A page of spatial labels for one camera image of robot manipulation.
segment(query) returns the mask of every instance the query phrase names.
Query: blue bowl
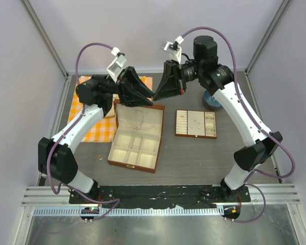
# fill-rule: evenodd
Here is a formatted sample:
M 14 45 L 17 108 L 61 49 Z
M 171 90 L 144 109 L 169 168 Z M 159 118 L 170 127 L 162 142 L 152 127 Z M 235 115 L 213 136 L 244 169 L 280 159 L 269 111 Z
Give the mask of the blue bowl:
M 213 96 L 211 96 L 207 90 L 205 90 L 203 94 L 203 99 L 206 105 L 208 105 L 213 110 L 219 110 L 222 108 L 221 104 Z

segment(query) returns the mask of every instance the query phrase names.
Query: gray table surface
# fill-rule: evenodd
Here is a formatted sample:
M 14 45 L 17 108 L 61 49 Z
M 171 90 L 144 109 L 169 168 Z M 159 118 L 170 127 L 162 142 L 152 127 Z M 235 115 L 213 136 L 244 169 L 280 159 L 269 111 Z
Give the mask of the gray table surface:
M 158 87 L 161 73 L 146 73 L 142 76 L 153 77 L 153 90 Z M 249 103 L 252 98 L 245 74 L 238 73 L 239 84 Z M 72 77 L 62 119 L 61 130 L 66 124 L 75 88 L 75 76 Z M 175 112 L 177 109 L 206 110 L 202 102 L 204 89 L 197 81 L 187 83 L 185 95 L 157 101 L 165 105 L 164 128 L 161 150 L 155 174 L 133 169 L 111 166 L 107 157 L 111 143 L 82 142 L 75 152 L 79 170 L 96 180 L 100 185 L 174 185 L 174 184 L 219 184 L 235 161 L 233 154 L 244 147 L 235 124 L 224 109 L 216 112 L 217 139 L 176 137 Z M 266 161 L 261 170 L 275 174 L 271 160 Z M 254 174 L 250 183 L 278 183 L 276 179 Z

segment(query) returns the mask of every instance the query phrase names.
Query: box lid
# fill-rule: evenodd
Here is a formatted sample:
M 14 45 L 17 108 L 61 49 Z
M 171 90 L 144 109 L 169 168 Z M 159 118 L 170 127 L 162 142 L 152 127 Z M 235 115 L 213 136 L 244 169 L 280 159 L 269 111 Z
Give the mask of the box lid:
M 160 135 L 162 132 L 164 106 L 126 107 L 116 102 L 117 127 L 142 130 Z

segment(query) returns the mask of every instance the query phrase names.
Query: white wall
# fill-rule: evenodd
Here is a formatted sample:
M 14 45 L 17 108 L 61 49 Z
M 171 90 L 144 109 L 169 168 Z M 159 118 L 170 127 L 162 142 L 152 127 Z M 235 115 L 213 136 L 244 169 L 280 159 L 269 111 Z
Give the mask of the white wall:
M 162 69 L 168 55 L 160 50 L 163 41 L 197 26 L 210 26 L 229 38 L 237 66 L 246 68 L 281 0 L 31 0 L 64 66 L 74 72 L 79 50 L 90 42 L 104 42 L 126 53 L 128 65 L 136 70 Z M 191 34 L 182 44 L 192 54 Z M 232 66 L 229 51 L 220 38 L 220 62 Z M 112 56 L 91 47 L 81 59 L 80 71 L 104 70 Z
M 37 143 L 47 136 L 63 76 L 21 3 L 0 1 L 0 245 L 11 244 Z
M 262 117 L 279 130 L 297 168 L 289 179 L 306 211 L 306 0 L 293 1 L 251 73 Z M 282 174 L 291 164 L 275 152 Z

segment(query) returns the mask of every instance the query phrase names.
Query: black mounting plate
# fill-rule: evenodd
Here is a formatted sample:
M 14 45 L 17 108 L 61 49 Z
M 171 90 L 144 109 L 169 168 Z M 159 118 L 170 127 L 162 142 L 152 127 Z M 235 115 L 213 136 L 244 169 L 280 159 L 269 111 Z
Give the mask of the black mounting plate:
M 248 188 L 239 192 L 242 203 L 250 202 Z M 70 195 L 70 204 L 89 203 Z M 120 199 L 117 208 L 125 209 L 166 209 L 179 205 L 185 209 L 215 208 L 215 203 L 237 203 L 239 199 L 226 199 L 221 195 L 220 186 L 212 185 L 155 185 L 155 186 L 100 186 L 100 200 Z

